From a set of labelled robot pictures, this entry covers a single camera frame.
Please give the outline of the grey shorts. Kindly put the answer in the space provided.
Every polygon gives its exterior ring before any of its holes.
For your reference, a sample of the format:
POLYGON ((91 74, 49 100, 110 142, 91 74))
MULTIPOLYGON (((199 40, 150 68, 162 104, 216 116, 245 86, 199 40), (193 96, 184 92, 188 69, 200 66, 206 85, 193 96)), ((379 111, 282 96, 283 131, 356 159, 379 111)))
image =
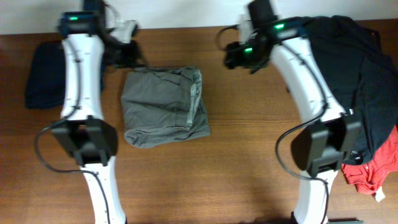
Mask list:
POLYGON ((125 140, 148 149, 209 136, 202 90, 196 66, 138 68, 128 73, 121 94, 125 140))

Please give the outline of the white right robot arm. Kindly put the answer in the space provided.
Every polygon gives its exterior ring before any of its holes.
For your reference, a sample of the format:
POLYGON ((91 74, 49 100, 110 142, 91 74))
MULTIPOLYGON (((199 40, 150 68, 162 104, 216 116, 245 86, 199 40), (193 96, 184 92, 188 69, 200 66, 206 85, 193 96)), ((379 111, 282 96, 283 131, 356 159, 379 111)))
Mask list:
POLYGON ((327 86, 304 37, 255 38, 224 47, 229 69, 245 67, 251 73, 273 64, 290 90, 301 124, 287 130, 275 143, 283 170, 299 179, 299 195, 290 218, 281 223, 329 223, 331 188, 351 152, 361 123, 347 112, 327 86))

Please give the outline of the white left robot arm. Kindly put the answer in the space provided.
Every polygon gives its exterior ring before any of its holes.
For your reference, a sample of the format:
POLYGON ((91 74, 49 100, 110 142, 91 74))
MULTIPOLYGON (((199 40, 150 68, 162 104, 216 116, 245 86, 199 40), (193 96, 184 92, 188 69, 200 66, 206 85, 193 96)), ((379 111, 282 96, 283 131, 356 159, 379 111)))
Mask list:
POLYGON ((116 182, 118 135, 104 120, 100 97, 101 64, 107 47, 135 48, 130 34, 101 37, 69 34, 62 40, 66 62, 65 101, 51 132, 75 160, 86 180, 95 223, 127 223, 116 182))

